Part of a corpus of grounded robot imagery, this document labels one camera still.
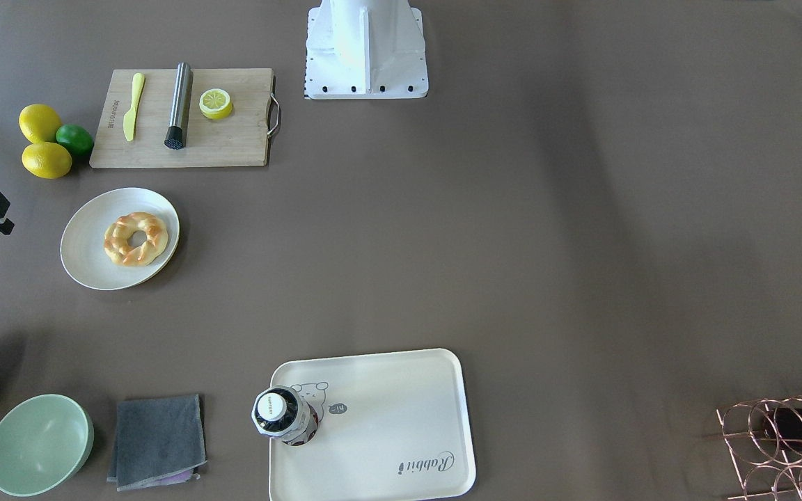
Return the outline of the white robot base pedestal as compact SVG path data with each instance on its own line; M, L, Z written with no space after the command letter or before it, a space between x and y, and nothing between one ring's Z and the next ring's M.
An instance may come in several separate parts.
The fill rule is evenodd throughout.
M423 14L407 1L322 1L308 11L309 100L400 100L429 92Z

